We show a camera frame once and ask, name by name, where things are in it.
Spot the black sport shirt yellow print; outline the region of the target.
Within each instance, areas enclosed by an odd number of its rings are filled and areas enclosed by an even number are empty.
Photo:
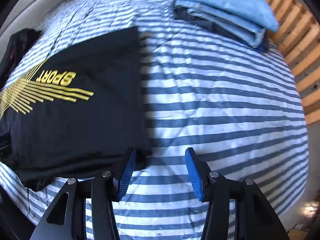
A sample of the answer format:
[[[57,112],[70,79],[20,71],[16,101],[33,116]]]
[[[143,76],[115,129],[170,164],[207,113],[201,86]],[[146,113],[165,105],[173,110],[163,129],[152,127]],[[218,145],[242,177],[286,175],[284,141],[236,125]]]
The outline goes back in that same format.
[[[96,176],[151,154],[136,27],[70,46],[1,93],[1,163],[40,191],[55,177]]]

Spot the blue white striped bedspread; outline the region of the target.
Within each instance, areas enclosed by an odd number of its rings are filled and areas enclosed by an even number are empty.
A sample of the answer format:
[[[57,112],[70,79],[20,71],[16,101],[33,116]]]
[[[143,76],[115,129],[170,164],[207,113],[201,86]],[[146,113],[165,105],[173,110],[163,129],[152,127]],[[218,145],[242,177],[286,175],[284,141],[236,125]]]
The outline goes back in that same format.
[[[29,117],[44,97],[25,78],[61,50],[137,26],[142,94],[153,156],[114,204],[121,239],[199,239],[207,205],[193,194],[188,147],[229,179],[251,177],[278,215],[303,194],[308,134],[300,96],[275,45],[265,53],[175,20],[172,0],[65,0],[4,87],[6,112]]]

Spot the black garment with red logo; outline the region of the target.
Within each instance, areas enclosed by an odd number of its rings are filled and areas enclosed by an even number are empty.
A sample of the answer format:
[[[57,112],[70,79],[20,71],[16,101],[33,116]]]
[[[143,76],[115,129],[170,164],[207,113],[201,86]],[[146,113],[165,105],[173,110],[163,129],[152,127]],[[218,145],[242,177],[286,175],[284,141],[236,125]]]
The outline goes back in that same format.
[[[21,59],[41,36],[42,31],[22,29],[11,35],[5,54],[0,65],[1,89],[4,87],[12,71],[18,66]]]

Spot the folded blue jeans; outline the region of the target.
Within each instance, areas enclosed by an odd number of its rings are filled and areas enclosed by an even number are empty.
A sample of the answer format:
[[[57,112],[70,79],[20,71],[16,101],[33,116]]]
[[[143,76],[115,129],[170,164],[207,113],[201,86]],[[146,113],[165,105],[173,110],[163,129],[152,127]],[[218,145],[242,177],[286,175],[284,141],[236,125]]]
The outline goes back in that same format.
[[[198,25],[212,33],[239,41],[260,52],[269,48],[266,29],[221,9],[188,0],[174,0],[174,18]]]

